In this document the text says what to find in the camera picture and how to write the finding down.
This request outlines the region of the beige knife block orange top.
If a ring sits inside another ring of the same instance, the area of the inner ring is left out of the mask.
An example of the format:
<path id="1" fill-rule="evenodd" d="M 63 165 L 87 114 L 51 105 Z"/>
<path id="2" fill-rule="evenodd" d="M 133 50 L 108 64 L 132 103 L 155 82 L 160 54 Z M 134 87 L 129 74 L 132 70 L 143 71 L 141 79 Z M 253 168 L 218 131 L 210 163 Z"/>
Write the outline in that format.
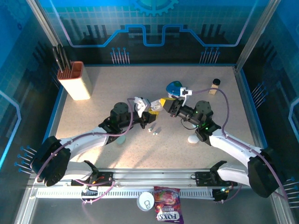
<path id="1" fill-rule="evenodd" d="M 71 70 L 69 68 L 58 69 L 57 78 L 73 100 L 91 98 L 93 86 L 82 61 L 72 62 Z"/>

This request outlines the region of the yogurt cup blue lid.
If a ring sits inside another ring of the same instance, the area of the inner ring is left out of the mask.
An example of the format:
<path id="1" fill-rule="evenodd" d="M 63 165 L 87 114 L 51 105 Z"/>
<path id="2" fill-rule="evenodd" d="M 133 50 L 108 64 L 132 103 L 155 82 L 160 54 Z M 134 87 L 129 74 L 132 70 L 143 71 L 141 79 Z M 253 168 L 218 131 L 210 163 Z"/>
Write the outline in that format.
<path id="1" fill-rule="evenodd" d="M 180 81 L 173 81 L 170 84 L 166 86 L 166 91 L 168 93 L 168 96 L 179 98 L 180 97 L 180 89 L 182 88 L 182 84 Z"/>

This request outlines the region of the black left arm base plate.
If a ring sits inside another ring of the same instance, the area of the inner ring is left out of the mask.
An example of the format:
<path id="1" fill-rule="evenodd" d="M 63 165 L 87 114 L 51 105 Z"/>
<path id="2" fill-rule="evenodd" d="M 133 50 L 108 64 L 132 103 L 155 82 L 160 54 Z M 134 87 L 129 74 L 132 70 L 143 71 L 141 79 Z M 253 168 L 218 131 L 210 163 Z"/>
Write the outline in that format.
<path id="1" fill-rule="evenodd" d="M 72 180 L 71 186 L 87 186 L 87 187 L 100 187 L 111 186 L 113 179 L 113 172 L 92 172 L 84 180 Z"/>

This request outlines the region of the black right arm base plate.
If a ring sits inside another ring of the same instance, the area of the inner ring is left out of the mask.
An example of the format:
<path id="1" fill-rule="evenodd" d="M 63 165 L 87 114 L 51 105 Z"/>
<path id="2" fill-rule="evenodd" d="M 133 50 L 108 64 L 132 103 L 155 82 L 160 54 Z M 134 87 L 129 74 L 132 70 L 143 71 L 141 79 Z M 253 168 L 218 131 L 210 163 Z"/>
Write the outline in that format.
<path id="1" fill-rule="evenodd" d="M 217 173 L 214 172 L 195 172 L 190 176 L 196 181 L 197 187 L 229 187 L 237 186 L 238 183 L 231 181 L 224 181 Z"/>

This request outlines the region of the purple candy bag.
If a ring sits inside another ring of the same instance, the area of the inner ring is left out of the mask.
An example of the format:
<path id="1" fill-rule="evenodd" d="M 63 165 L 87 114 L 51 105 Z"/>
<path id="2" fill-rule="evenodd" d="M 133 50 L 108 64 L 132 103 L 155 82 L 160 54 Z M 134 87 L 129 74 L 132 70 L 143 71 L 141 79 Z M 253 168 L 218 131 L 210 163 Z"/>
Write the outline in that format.
<path id="1" fill-rule="evenodd" d="M 154 186 L 156 220 L 184 224 L 181 210 L 180 189 Z"/>

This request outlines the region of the aluminium frame post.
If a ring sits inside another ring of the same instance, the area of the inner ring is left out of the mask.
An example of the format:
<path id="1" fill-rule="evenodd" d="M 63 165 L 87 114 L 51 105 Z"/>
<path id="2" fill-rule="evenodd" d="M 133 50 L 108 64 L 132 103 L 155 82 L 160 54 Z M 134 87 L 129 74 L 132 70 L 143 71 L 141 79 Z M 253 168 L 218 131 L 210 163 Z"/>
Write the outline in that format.
<path id="1" fill-rule="evenodd" d="M 38 23 L 40 24 L 43 33 L 46 36 L 46 48 L 47 53 L 51 59 L 56 63 L 55 56 L 53 54 L 53 47 L 56 47 L 59 43 L 61 43 L 58 35 L 56 34 L 52 24 L 50 23 L 46 12 L 41 6 L 39 0 L 25 0 L 29 5 L 31 11 L 33 12 L 34 16 L 36 17 Z"/>
<path id="2" fill-rule="evenodd" d="M 265 7 L 263 13 L 261 14 L 255 28 L 253 29 L 247 43 L 245 44 L 239 59 L 237 60 L 235 71 L 239 73 L 246 63 L 248 57 L 256 46 L 258 40 L 263 34 L 265 28 L 267 27 L 269 21 L 271 20 L 274 12 L 276 11 L 281 0 L 269 0 L 267 6 Z"/>

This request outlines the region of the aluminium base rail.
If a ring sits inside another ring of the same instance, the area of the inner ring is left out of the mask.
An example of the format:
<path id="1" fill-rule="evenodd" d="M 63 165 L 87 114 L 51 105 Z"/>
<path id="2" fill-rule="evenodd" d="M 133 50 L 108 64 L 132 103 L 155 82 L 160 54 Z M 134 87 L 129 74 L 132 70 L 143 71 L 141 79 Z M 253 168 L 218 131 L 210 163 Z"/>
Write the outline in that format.
<path id="1" fill-rule="evenodd" d="M 68 168 L 45 168 L 40 174 L 38 168 L 32 168 L 37 181 L 46 187 L 70 182 L 72 180 L 84 180 L 92 172 L 113 172 L 112 185 L 120 187 L 152 187 L 166 186 L 175 188 L 197 187 L 196 181 L 190 176 L 195 172 L 214 172 L 224 181 L 236 182 L 249 186 L 247 171 L 241 166 L 230 166 L 225 163 L 219 168 L 210 169 L 154 169 L 154 168 L 91 168 L 85 163 L 70 163 Z"/>

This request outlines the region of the white pull-tab can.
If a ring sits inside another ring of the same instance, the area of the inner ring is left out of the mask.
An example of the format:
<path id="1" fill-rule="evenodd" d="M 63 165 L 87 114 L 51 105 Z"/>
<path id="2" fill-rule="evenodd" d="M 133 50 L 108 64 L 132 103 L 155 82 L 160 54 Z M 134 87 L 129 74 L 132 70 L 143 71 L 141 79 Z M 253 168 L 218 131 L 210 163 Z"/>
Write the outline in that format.
<path id="1" fill-rule="evenodd" d="M 150 211 L 154 204 L 155 199 L 150 192 L 143 192 L 137 198 L 137 207 L 142 211 Z"/>

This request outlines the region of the small beige bottle black cap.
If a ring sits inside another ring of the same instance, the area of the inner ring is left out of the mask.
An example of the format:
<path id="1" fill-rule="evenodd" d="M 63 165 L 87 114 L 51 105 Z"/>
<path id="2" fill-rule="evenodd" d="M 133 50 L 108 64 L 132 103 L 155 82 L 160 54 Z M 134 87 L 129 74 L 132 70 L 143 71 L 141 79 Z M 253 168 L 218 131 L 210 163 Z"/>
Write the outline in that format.
<path id="1" fill-rule="evenodd" d="M 212 81 L 212 85 L 211 85 L 211 89 L 209 90 L 209 94 L 211 95 L 215 95 L 218 88 L 219 88 L 219 85 L 220 85 L 221 81 L 220 79 L 218 78 L 215 78 L 213 81 Z"/>

